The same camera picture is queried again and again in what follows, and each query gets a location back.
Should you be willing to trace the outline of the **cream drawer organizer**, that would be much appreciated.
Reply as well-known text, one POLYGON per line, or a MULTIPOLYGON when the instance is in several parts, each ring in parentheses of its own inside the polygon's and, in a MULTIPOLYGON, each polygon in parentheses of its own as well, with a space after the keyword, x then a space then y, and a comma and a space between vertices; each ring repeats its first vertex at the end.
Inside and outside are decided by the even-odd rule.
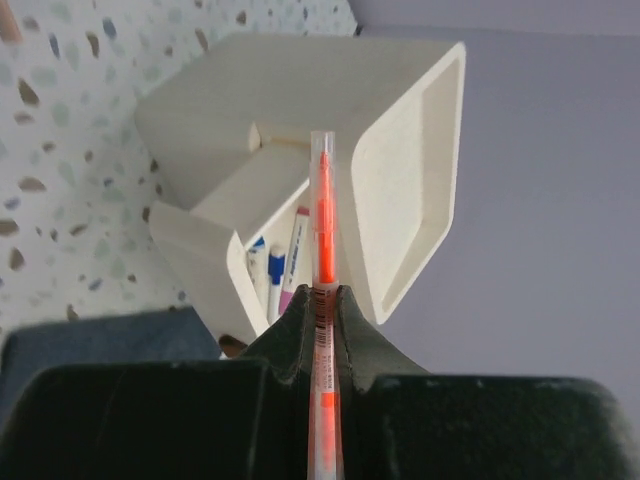
POLYGON ((151 236, 214 336, 269 326, 246 255, 258 241, 315 281, 318 221, 333 207, 336 276, 385 323, 454 216, 466 66, 461 42, 236 33, 163 82, 134 121, 177 201, 151 236))

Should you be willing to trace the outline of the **orange marker pen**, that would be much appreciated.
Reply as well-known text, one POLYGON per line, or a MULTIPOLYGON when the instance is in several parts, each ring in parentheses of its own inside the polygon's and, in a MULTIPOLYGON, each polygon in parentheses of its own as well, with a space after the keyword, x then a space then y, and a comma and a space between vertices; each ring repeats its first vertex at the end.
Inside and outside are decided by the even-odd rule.
POLYGON ((309 400, 309 479, 344 477, 340 398, 335 353, 337 208, 335 137, 311 133, 310 200, 314 350, 309 400))

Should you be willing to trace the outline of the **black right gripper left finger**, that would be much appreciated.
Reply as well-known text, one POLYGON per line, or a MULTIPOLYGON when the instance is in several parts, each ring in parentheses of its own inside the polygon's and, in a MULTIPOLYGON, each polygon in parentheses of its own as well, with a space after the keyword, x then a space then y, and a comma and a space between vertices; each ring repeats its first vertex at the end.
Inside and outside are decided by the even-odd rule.
POLYGON ((232 360, 39 371, 1 433, 5 479, 302 479, 312 295, 232 360))

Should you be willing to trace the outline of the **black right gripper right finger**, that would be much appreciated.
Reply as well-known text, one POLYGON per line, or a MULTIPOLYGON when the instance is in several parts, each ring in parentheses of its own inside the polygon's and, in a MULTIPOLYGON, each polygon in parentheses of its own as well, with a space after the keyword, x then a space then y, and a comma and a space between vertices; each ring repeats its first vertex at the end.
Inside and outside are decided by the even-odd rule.
POLYGON ((635 479, 619 402, 585 378, 434 374, 337 296, 349 479, 635 479))

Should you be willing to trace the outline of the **blue-capped white marker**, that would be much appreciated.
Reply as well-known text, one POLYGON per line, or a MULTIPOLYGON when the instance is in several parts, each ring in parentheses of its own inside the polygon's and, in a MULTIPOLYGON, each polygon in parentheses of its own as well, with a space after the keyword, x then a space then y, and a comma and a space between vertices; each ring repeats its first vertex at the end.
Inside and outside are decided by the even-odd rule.
POLYGON ((282 245, 274 243, 269 250, 267 262, 269 280, 267 320, 270 324, 275 323, 279 318, 279 303, 285 266, 286 249, 282 245))

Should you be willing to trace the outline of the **small blue-tipped pen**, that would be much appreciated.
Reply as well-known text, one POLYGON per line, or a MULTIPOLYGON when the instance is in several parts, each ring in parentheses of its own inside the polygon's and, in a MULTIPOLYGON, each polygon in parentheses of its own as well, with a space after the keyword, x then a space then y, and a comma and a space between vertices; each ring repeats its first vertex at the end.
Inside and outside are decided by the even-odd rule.
POLYGON ((266 243, 259 237, 246 255, 247 270, 252 284, 258 287, 266 277, 266 243))

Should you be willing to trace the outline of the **pink-capped white marker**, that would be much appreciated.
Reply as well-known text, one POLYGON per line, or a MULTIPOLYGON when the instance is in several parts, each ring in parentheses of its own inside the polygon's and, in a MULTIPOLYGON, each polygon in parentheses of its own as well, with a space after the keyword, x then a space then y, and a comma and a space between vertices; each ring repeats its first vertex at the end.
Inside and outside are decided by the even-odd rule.
POLYGON ((306 243, 309 218, 310 211, 307 207, 300 206, 297 208, 289 243, 289 252, 286 256, 286 265, 278 305, 278 313, 280 315, 285 312, 298 286, 298 273, 306 243))

